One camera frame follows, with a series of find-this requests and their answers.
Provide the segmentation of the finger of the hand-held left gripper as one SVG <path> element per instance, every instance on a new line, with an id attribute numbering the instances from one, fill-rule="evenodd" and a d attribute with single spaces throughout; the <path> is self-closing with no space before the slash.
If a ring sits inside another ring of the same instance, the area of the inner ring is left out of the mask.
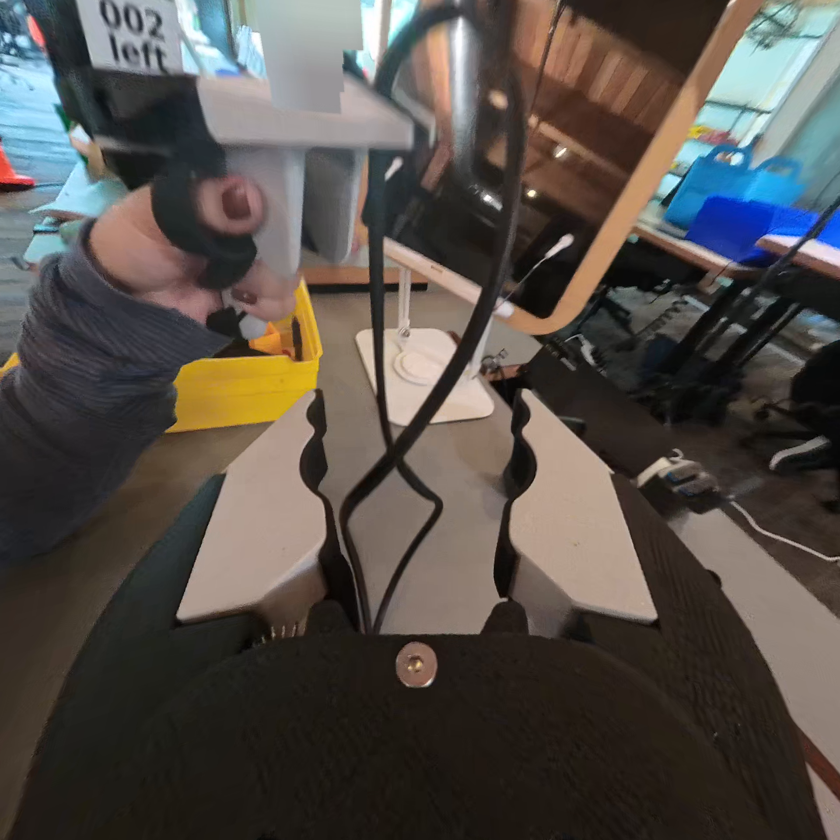
<path id="1" fill-rule="evenodd" d="M 265 201 L 258 257 L 281 277 L 297 274 L 305 239 L 305 160 L 310 149 L 408 151 L 413 123 L 362 81 L 346 75 L 339 112 L 283 111 L 266 80 L 200 77 L 198 101 L 227 169 L 255 182 Z"/>
<path id="2" fill-rule="evenodd" d="M 360 201 L 365 151 L 310 149 L 304 178 L 304 234 L 319 257 L 341 264 L 350 257 Z"/>

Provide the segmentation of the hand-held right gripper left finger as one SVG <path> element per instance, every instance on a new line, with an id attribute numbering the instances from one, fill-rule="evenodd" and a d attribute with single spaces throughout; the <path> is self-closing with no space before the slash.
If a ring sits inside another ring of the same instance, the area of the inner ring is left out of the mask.
<path id="1" fill-rule="evenodd" d="M 333 509 L 320 390 L 306 392 L 226 468 L 175 614 L 183 624 L 249 614 L 297 632 L 332 600 L 354 627 L 358 596 Z"/>

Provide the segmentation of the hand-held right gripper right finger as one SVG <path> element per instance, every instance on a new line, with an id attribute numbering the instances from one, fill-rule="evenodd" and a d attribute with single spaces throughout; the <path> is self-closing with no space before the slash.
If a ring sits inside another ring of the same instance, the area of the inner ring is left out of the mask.
<path id="1" fill-rule="evenodd" d="M 584 428 L 530 390 L 514 397 L 493 578 L 535 637 L 583 637 L 593 617 L 658 627 L 614 473 L 583 442 Z"/>

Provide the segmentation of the yellow plastic bin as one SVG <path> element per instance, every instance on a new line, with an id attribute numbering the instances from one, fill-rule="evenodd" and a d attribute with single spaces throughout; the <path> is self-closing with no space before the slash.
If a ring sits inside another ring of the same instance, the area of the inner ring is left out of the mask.
<path id="1" fill-rule="evenodd" d="M 317 387 L 322 342 L 306 281 L 296 309 L 248 344 L 257 355 L 228 355 L 182 367 L 174 383 L 175 422 L 168 434 L 265 424 Z"/>

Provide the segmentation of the person's left forearm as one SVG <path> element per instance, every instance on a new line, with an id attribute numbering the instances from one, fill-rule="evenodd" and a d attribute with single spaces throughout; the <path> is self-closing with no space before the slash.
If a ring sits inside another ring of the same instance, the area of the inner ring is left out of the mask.
<path id="1" fill-rule="evenodd" d="M 115 287 L 91 255 L 93 220 L 33 285 L 1 383 L 2 566 L 52 550 L 175 422 L 175 378 L 228 337 Z"/>

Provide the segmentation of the person's left hand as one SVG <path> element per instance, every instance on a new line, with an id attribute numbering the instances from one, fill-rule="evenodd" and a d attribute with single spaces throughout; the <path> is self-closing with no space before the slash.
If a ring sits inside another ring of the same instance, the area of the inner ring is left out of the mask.
<path id="1" fill-rule="evenodd" d="M 105 278 L 126 293 L 205 324 L 226 300 L 199 286 L 205 258 L 181 251 L 162 234 L 151 195 L 151 184 L 145 184 L 102 214 L 88 234 L 89 253 Z M 263 194 L 241 175 L 200 182 L 194 196 L 199 220 L 216 234 L 251 235 L 263 225 Z M 281 277 L 257 259 L 231 296 L 247 314 L 269 322 L 294 312 L 297 288 L 296 278 Z"/>

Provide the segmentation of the orange traffic cone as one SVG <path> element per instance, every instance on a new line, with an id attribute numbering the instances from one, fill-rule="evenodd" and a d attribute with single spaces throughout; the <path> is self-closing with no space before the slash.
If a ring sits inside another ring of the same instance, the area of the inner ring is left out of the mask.
<path id="1" fill-rule="evenodd" d="M 36 181 L 28 176 L 18 173 L 7 157 L 3 139 L 0 145 L 0 189 L 1 194 L 22 193 L 34 189 Z"/>

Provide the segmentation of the white mirror stand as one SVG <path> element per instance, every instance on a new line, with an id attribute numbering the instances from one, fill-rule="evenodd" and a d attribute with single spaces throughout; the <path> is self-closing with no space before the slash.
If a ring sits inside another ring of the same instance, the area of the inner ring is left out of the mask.
<path id="1" fill-rule="evenodd" d="M 469 305 L 477 304 L 481 288 L 474 281 L 390 238 L 385 238 L 384 255 L 398 267 L 396 326 L 385 329 L 383 339 L 386 416 L 390 423 L 406 427 L 430 395 L 456 350 L 455 340 L 444 331 L 412 325 L 413 275 L 418 274 L 427 284 L 436 285 Z M 431 424 L 471 421 L 492 414 L 493 402 L 487 389 L 479 383 L 480 365 L 490 330 L 488 324 L 465 371 Z"/>

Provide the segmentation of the wood framed mirror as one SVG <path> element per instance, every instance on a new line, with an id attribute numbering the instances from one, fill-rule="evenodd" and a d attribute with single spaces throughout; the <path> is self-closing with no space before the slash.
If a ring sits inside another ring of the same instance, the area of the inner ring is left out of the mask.
<path id="1" fill-rule="evenodd" d="M 681 142 L 703 102 L 726 64 L 746 27 L 758 12 L 761 2 L 728 2 L 719 23 L 711 32 L 700 56 L 679 89 L 635 170 L 630 174 L 612 211 L 606 216 L 593 242 L 575 271 L 569 286 L 548 318 L 537 318 L 513 306 L 508 315 L 502 313 L 498 302 L 504 269 L 510 255 L 516 218 L 500 223 L 497 253 L 493 257 L 494 269 L 490 280 L 475 304 L 465 328 L 460 349 L 467 350 L 468 340 L 481 338 L 492 319 L 507 320 L 510 326 L 527 335 L 544 335 L 567 326 L 582 311 L 590 295 L 600 284 L 618 250 L 631 233 L 647 199 L 667 165 L 676 155 Z M 382 207 L 384 181 L 374 173 L 378 160 L 371 158 L 369 189 L 365 208 L 369 211 L 369 257 L 371 274 L 371 319 L 383 314 L 382 301 L 385 235 L 382 232 Z"/>

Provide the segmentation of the brown edged work table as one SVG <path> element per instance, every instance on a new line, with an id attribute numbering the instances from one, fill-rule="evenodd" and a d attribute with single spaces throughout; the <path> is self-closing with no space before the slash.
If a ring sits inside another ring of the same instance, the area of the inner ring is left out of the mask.
<path id="1" fill-rule="evenodd" d="M 690 266 L 711 273 L 715 277 L 727 277 L 730 280 L 754 283 L 762 269 L 732 262 L 726 257 L 708 248 L 685 241 L 644 223 L 637 223 L 633 235 L 651 244 L 657 249 L 680 259 Z M 839 280 L 839 250 L 820 240 L 809 240 L 798 250 L 793 251 L 797 239 L 785 236 L 765 236 L 758 245 L 768 249 L 771 254 L 782 257 L 792 255 L 792 265 L 815 272 L 817 275 Z"/>

